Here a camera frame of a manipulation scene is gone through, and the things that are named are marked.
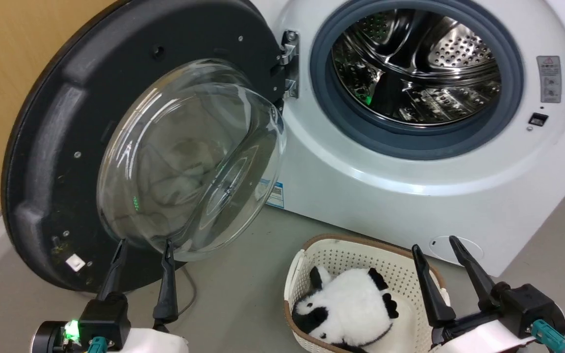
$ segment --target floor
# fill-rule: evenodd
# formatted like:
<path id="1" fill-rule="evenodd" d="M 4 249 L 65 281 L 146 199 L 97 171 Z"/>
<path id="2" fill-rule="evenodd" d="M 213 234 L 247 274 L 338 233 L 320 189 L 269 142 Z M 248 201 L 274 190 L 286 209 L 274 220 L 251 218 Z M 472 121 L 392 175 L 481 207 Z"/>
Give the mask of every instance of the floor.
<path id="1" fill-rule="evenodd" d="M 188 264 L 197 282 L 197 301 L 172 333 L 190 342 L 193 353 L 301 353 L 283 317 L 287 268 L 302 244 L 315 235 L 345 230 L 267 207 L 245 234 L 216 257 Z M 475 292 L 462 268 L 432 261 L 446 279 L 458 315 L 477 310 Z M 565 312 L 565 200 L 501 277 L 513 286 L 531 283 Z M 191 298 L 177 272 L 179 302 Z M 128 317 L 135 327 L 150 327 L 158 284 L 128 295 Z M 30 272 L 11 252 L 0 261 L 0 352 L 26 351 L 44 320 L 80 315 L 89 295 L 58 289 Z M 530 346 L 530 352 L 546 352 Z"/>

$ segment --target panda plush toy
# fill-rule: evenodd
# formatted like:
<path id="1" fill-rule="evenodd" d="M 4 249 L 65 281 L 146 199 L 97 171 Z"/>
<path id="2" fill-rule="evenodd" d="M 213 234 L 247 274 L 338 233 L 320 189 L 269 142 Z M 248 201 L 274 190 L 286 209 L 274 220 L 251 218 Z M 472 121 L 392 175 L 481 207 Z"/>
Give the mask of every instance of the panda plush toy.
<path id="1" fill-rule="evenodd" d="M 398 317 L 383 276 L 374 268 L 351 269 L 332 279 L 312 268 L 312 289 L 294 305 L 292 319 L 308 335 L 353 353 L 377 342 Z"/>

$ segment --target door hinge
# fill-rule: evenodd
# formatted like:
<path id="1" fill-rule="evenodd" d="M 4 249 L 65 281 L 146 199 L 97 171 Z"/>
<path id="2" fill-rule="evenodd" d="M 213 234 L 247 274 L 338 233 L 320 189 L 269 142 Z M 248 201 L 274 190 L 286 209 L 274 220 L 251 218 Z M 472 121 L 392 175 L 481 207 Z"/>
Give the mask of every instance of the door hinge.
<path id="1" fill-rule="evenodd" d="M 287 29 L 281 42 L 280 64 L 285 69 L 285 92 L 283 98 L 298 98 L 298 63 L 300 59 L 300 35 L 296 31 Z"/>

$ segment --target panda ear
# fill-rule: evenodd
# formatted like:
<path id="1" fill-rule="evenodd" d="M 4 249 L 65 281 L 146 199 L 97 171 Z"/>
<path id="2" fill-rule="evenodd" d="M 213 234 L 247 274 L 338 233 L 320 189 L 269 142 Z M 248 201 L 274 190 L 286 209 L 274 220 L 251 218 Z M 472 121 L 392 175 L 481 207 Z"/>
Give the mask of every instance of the panda ear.
<path id="1" fill-rule="evenodd" d="M 311 286 L 318 290 L 323 289 L 332 279 L 324 266 L 314 266 L 309 273 L 309 277 L 311 279 Z"/>

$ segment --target green led light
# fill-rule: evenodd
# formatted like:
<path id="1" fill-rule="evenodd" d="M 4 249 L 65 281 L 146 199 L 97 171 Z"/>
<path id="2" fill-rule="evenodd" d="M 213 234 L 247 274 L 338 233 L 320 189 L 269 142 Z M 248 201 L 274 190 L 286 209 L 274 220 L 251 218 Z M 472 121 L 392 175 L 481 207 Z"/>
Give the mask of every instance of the green led light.
<path id="1" fill-rule="evenodd" d="M 78 329 L 78 320 L 71 320 L 65 324 L 65 338 L 72 340 L 80 340 L 80 330 Z"/>

